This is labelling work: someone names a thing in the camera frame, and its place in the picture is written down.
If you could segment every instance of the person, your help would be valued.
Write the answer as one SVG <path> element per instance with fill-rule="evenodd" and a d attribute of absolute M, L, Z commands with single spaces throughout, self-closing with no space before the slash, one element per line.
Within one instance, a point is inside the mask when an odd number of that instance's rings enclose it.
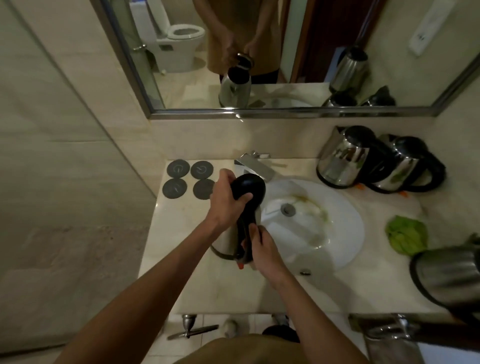
<path fill-rule="evenodd" d="M 232 226 L 252 194 L 232 196 L 232 171 L 222 169 L 205 219 L 165 258 L 100 311 L 65 347 L 55 364 L 139 364 L 208 247 Z M 272 335 L 221 338 L 179 363 L 365 364 L 366 357 L 328 319 L 290 273 L 268 231 L 251 224 L 253 261 L 278 291 L 300 343 Z"/>
<path fill-rule="evenodd" d="M 193 0 L 207 34 L 207 67 L 223 75 L 238 52 L 254 60 L 253 84 L 276 84 L 280 67 L 278 0 Z"/>

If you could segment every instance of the mirror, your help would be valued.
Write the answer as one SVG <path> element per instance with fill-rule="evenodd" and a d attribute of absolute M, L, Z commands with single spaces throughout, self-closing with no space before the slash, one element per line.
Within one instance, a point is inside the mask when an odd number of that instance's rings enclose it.
<path fill-rule="evenodd" d="M 154 114 L 381 107 L 431 115 L 480 58 L 476 0 L 101 3 L 110 41 Z"/>

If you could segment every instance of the black pants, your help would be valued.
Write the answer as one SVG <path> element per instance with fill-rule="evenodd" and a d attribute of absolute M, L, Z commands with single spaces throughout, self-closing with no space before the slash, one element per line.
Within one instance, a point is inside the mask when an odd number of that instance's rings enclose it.
<path fill-rule="evenodd" d="M 266 328 L 262 332 L 262 335 L 277 336 L 287 341 L 300 343 L 300 339 L 299 339 L 299 336 L 297 335 L 297 332 L 294 329 L 285 325 L 270 326 L 269 328 Z"/>
<path fill-rule="evenodd" d="M 220 75 L 220 82 L 222 82 L 222 80 L 223 80 L 223 76 Z M 278 80 L 278 70 L 252 76 L 253 85 L 276 84 L 277 80 Z"/>

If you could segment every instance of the brown shirt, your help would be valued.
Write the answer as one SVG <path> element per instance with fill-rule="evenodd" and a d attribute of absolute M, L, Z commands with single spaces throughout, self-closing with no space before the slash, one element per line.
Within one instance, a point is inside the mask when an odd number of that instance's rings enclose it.
<path fill-rule="evenodd" d="M 220 22 L 235 35 L 239 50 L 242 52 L 255 35 L 262 0 L 209 0 L 209 2 Z M 207 34 L 207 67 L 214 73 L 225 74 L 228 67 L 222 62 L 222 46 L 210 31 L 207 31 Z M 280 47 L 280 26 L 278 12 L 275 11 L 270 29 L 260 40 L 255 66 L 250 70 L 250 74 L 258 75 L 278 70 Z"/>
<path fill-rule="evenodd" d="M 300 344 L 275 336 L 246 335 L 217 339 L 176 364 L 308 364 Z"/>

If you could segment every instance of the brown wooden door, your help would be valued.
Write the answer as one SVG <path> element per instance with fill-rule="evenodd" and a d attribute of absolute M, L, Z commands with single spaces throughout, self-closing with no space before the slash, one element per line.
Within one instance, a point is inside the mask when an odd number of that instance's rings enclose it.
<path fill-rule="evenodd" d="M 305 77 L 305 82 L 323 82 L 335 49 L 353 44 L 363 48 L 386 2 L 309 0 L 313 12 L 311 16 L 306 14 L 305 20 L 310 19 L 309 24 L 303 24 L 306 41 L 303 49 L 297 49 L 298 71 L 290 81 Z"/>

